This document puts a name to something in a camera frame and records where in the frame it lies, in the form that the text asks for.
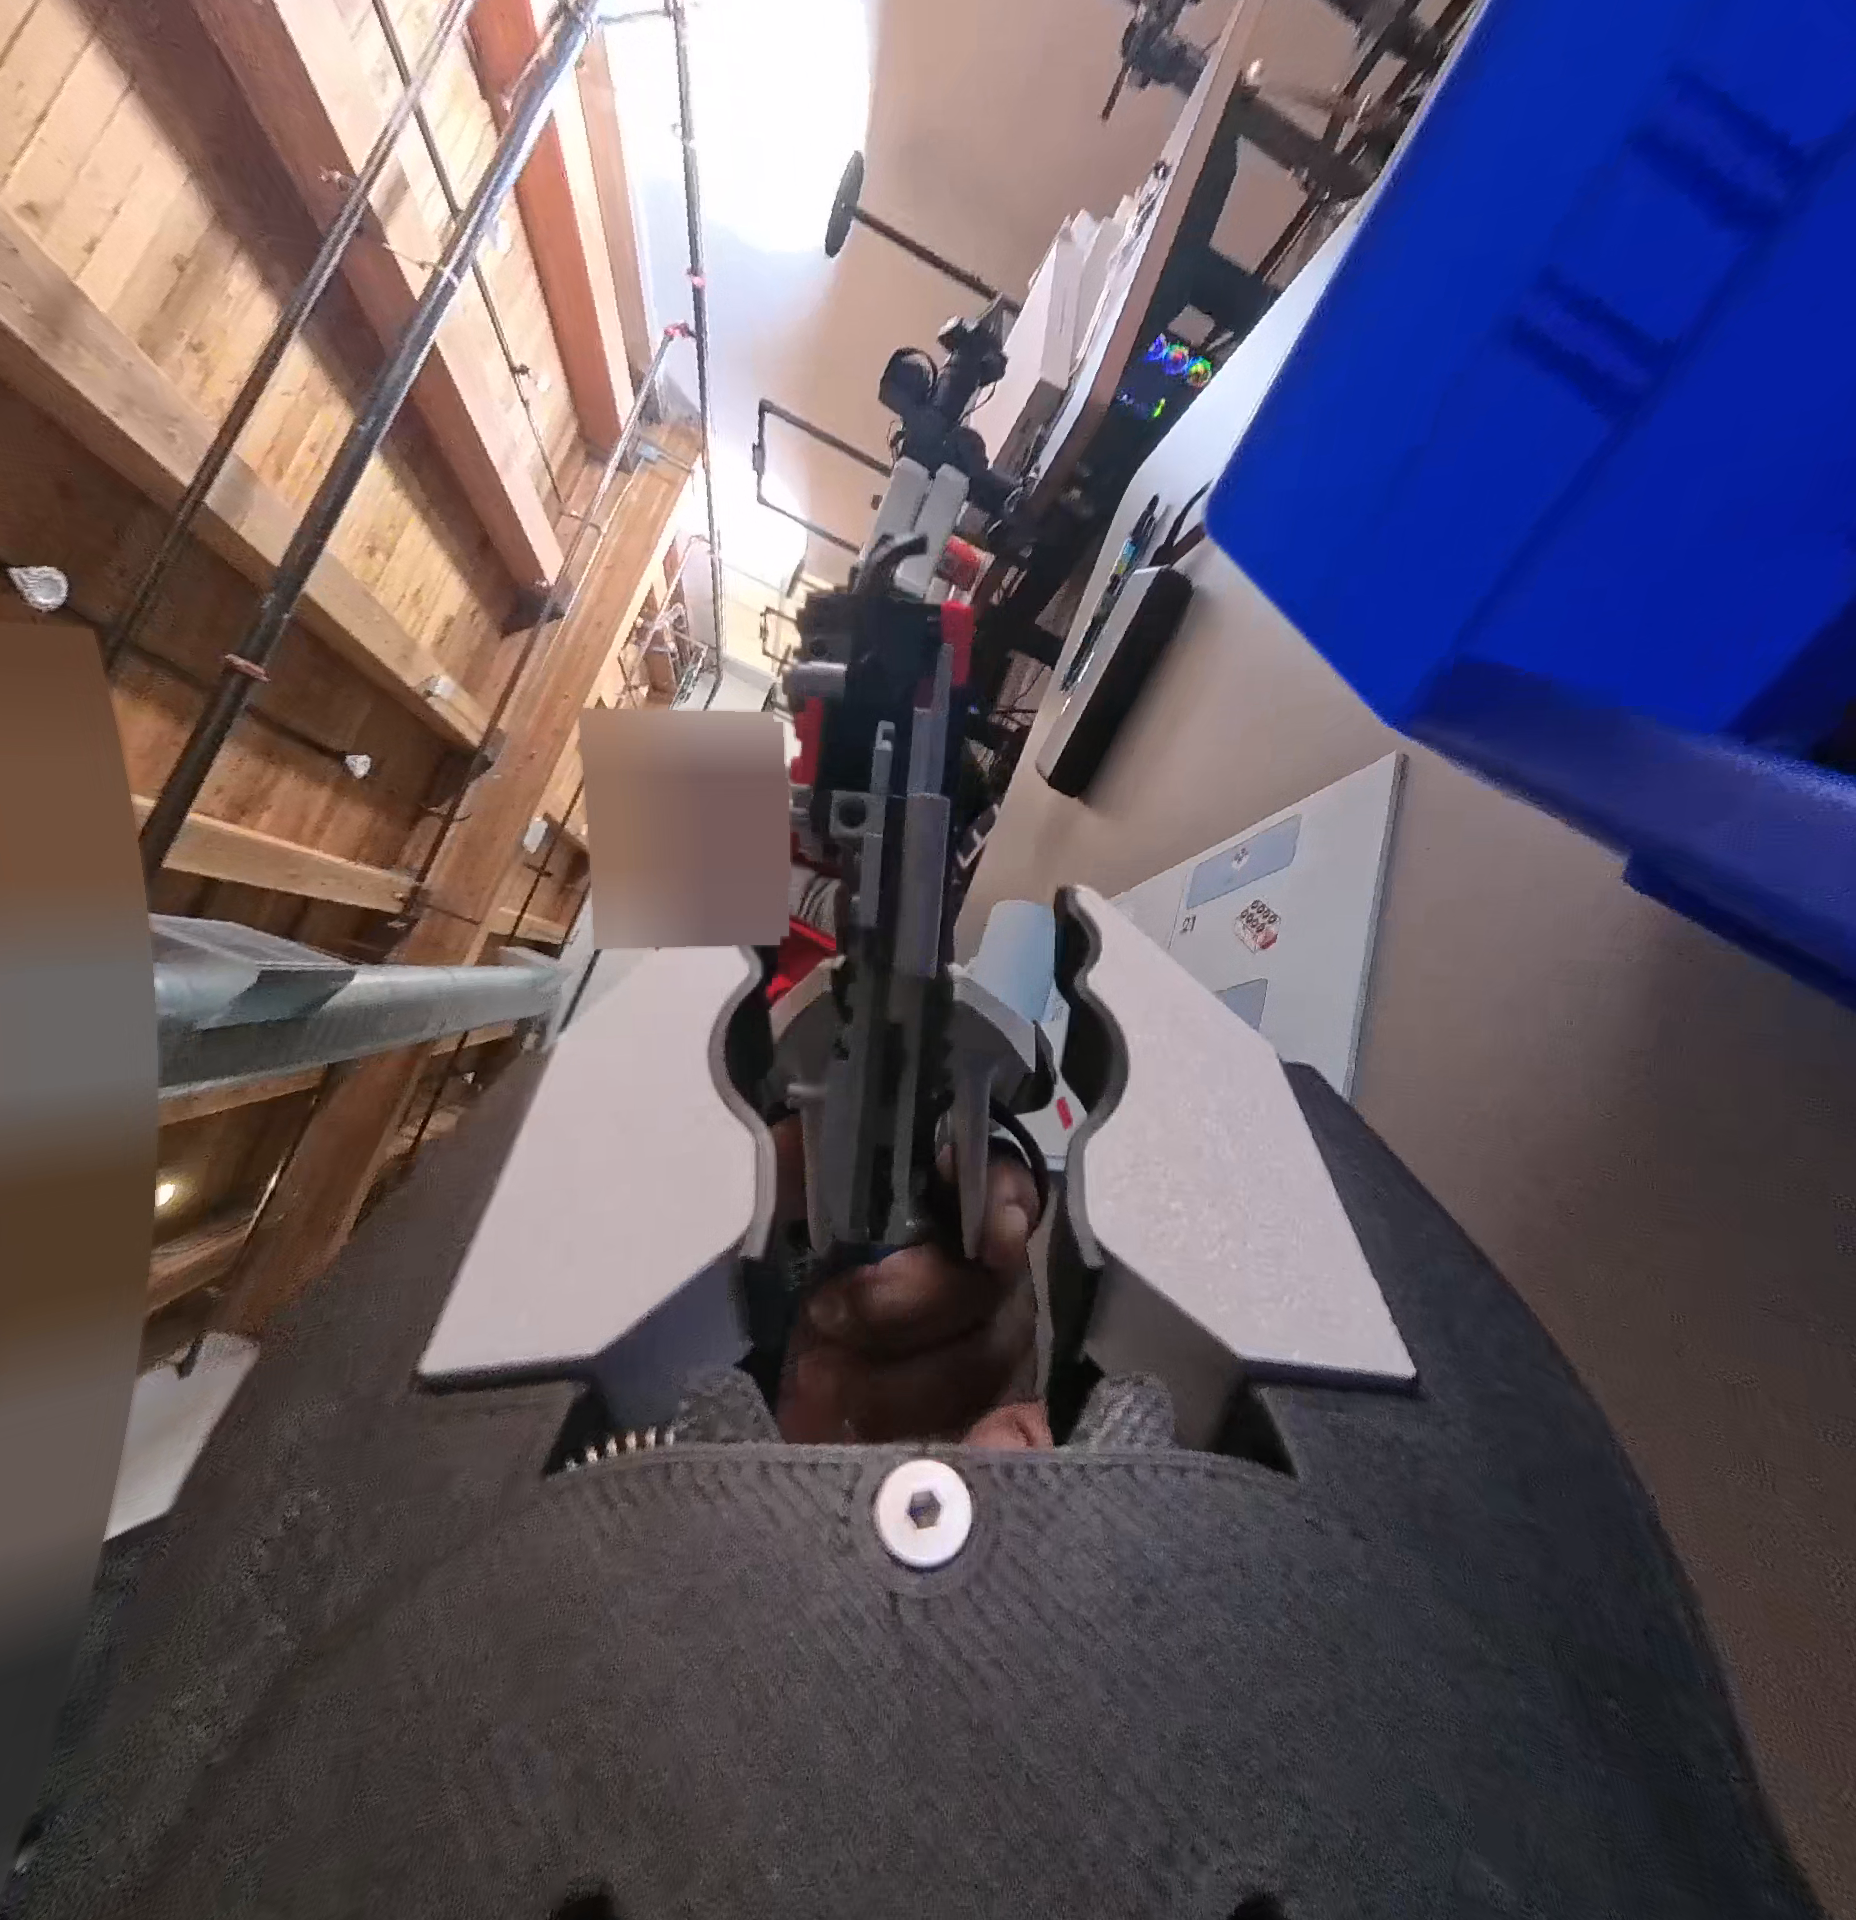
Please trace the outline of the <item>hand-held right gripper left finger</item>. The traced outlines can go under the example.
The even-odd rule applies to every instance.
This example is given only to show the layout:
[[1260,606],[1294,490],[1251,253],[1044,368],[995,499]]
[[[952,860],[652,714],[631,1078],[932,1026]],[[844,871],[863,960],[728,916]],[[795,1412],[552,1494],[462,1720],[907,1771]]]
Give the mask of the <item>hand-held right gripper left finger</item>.
[[761,980],[751,949],[660,949],[575,1012],[422,1382],[691,1382],[747,1357],[774,1146],[727,1039]]

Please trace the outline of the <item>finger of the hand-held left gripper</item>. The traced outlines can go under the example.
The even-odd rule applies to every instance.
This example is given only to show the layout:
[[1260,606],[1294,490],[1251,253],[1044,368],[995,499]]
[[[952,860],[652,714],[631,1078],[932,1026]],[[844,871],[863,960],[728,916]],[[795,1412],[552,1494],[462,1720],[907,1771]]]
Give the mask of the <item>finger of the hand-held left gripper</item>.
[[986,988],[968,969],[945,969],[937,1171],[951,1188],[965,1261],[978,1261],[990,1213],[993,1142],[1002,1139],[1036,1184],[1036,1220],[1051,1198],[1047,1151],[1025,1119],[1053,1096],[1053,1051],[1036,1022]]
[[836,1124],[856,1115],[858,1026],[841,960],[823,960],[775,1002],[768,1087],[788,1112],[817,1112]]

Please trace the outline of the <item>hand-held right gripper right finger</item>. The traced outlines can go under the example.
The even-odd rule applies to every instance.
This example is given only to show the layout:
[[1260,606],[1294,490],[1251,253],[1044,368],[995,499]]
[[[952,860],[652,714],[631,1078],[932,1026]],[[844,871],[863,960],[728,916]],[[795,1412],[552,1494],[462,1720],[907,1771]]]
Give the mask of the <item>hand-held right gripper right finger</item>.
[[1051,1389],[1147,1379],[1217,1451],[1263,1386],[1405,1392],[1396,1330],[1275,1047],[1110,900],[1053,900],[1081,1106],[1049,1265]]

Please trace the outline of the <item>grey toy brick vehicle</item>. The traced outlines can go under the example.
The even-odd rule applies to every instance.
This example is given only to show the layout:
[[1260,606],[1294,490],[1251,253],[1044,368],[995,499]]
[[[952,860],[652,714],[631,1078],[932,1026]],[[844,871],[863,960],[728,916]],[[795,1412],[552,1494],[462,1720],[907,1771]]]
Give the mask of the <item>grey toy brick vehicle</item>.
[[965,640],[907,592],[927,538],[883,540],[844,590],[810,597],[783,676],[795,723],[791,824],[841,883],[819,1050],[791,1068],[806,1233],[828,1267],[927,1236],[952,1098],[947,893]]

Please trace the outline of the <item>grey desk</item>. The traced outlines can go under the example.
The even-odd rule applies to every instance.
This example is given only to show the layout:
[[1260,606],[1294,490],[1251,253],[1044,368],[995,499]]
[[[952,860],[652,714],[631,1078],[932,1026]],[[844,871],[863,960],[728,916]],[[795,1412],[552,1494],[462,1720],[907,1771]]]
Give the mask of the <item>grey desk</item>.
[[1094,801],[1015,773],[960,949],[996,900],[1125,893],[1405,752],[1354,1106],[1598,1396],[1856,1915],[1856,1014],[1389,733],[1213,543],[1183,570]]

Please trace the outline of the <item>person's left hand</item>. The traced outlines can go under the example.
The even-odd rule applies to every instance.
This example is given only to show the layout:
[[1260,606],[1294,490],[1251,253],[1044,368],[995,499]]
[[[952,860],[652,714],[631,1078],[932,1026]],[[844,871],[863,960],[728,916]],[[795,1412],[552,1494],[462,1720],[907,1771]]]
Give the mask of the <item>person's left hand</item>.
[[1036,1392],[1040,1188],[993,1146],[977,1256],[924,1239],[836,1272],[797,1308],[770,1396],[788,1445],[1049,1450]]

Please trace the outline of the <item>black box with green lights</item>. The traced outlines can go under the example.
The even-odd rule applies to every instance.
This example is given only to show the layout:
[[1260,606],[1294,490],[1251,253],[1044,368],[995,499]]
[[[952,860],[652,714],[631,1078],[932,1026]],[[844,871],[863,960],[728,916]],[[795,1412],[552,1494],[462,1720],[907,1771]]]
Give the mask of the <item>black box with green lights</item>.
[[1061,798],[1083,801],[1094,787],[1190,601],[1190,579],[1171,564],[1143,565],[1129,574],[1085,678],[1071,695],[1062,692],[1062,706],[1036,756],[1036,773]]

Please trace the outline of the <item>printed instruction sheet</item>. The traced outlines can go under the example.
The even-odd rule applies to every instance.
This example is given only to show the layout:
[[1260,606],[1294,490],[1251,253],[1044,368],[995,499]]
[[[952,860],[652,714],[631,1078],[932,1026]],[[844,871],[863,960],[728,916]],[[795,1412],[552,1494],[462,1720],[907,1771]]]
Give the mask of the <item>printed instruction sheet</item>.
[[1354,1093],[1405,756],[1389,754],[1114,897],[1275,1051]]

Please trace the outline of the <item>blue patterned pen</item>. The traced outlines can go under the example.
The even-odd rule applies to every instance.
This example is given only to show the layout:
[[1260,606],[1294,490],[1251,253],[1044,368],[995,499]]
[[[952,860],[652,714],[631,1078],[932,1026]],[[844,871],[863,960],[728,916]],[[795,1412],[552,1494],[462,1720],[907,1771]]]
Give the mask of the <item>blue patterned pen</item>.
[[1095,600],[1091,606],[1090,621],[1085,623],[1085,633],[1081,640],[1074,646],[1069,660],[1065,663],[1065,671],[1061,674],[1061,688],[1065,695],[1071,695],[1074,688],[1085,678],[1085,669],[1091,660],[1095,644],[1100,639],[1102,627],[1107,626],[1110,615],[1129,582],[1129,574],[1148,556],[1155,543],[1155,529],[1159,523],[1159,496],[1150,496],[1144,510],[1133,520],[1123,547],[1112,562],[1105,582],[1095,590]]

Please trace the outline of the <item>rainbow-lit computer case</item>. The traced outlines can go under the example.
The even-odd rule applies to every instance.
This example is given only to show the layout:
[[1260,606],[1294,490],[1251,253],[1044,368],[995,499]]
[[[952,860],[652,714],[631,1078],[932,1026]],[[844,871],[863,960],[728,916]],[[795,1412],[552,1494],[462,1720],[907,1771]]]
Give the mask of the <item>rainbow-lit computer case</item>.
[[1164,433],[1205,394],[1213,357],[1173,327],[1157,330],[1129,360],[1112,411],[1148,433]]

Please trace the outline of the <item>black disc stand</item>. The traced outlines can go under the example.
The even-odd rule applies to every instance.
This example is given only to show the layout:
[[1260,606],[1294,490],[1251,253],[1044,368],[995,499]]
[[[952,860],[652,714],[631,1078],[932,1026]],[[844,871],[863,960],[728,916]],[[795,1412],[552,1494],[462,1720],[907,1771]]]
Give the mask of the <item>black disc stand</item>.
[[839,258],[849,244],[849,236],[856,228],[863,228],[875,235],[883,244],[888,244],[899,254],[912,258],[924,269],[941,276],[943,280],[960,288],[965,295],[984,304],[1007,304],[1007,312],[1016,315],[1019,300],[1002,297],[996,288],[993,288],[984,276],[969,274],[959,263],[951,262],[934,247],[917,241],[906,229],[894,228],[886,217],[868,211],[863,204],[863,184],[867,184],[867,155],[863,150],[852,150],[844,159],[844,171],[836,185],[832,204],[828,211],[822,254],[828,258]]

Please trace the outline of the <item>blue plastic bin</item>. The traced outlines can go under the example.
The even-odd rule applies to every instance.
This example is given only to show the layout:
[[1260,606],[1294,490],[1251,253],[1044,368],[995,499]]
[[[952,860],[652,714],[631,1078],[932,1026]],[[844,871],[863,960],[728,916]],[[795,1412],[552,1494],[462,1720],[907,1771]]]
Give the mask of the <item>blue plastic bin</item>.
[[1485,4],[1208,540],[1396,733],[1856,1009],[1856,2]]

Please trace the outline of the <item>silver air duct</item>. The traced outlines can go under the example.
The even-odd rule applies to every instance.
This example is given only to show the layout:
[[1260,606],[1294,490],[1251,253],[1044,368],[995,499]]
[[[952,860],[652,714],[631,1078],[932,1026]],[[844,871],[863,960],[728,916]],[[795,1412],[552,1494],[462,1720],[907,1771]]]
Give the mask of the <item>silver air duct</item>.
[[555,1030],[575,963],[504,949],[499,963],[352,963],[201,918],[151,918],[160,1098],[239,1091],[494,1026]]

